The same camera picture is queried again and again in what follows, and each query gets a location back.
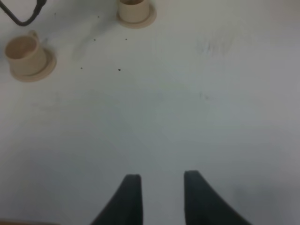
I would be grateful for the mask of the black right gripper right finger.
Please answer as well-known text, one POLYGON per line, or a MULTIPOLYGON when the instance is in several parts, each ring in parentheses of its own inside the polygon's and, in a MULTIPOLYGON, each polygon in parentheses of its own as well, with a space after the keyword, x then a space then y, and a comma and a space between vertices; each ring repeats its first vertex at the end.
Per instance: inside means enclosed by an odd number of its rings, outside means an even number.
POLYGON ((184 172, 184 211, 187 225, 248 225, 198 171, 184 172))

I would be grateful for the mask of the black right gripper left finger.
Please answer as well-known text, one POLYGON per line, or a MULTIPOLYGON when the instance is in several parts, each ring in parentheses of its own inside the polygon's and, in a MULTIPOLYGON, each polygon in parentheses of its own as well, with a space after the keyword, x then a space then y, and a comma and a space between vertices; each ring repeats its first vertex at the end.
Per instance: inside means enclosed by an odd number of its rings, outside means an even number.
POLYGON ((141 225, 143 223, 142 178, 126 175, 119 188, 92 225, 141 225))

